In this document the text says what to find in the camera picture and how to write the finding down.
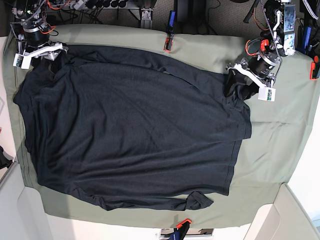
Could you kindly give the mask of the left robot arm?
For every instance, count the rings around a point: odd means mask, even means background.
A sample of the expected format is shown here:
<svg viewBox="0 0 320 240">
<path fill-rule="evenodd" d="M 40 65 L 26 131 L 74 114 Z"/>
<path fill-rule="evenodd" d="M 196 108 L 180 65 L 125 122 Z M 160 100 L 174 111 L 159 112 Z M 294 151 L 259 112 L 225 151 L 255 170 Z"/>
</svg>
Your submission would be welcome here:
<svg viewBox="0 0 320 240">
<path fill-rule="evenodd" d="M 283 58 L 296 51 L 296 6 L 290 0 L 256 0 L 244 23 L 251 18 L 261 29 L 260 36 L 245 43 L 245 57 L 227 65 L 224 95 L 230 97 L 238 92 L 243 100 L 258 95 L 259 100 L 273 102 L 278 76 L 273 70 L 279 71 Z"/>
</svg>

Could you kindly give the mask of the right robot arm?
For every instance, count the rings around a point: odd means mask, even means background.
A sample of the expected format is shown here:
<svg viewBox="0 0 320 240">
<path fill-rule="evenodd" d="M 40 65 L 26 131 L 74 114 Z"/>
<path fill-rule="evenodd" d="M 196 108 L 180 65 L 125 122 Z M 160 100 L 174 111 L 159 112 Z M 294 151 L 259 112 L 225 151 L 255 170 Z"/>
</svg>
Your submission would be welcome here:
<svg viewBox="0 0 320 240">
<path fill-rule="evenodd" d="M 61 42 L 50 40 L 55 26 L 47 21 L 48 0 L 16 0 L 12 13 L 16 20 L 10 28 L 17 42 L 13 66 L 28 69 L 33 59 L 45 58 L 54 61 L 61 52 L 68 52 Z"/>
</svg>

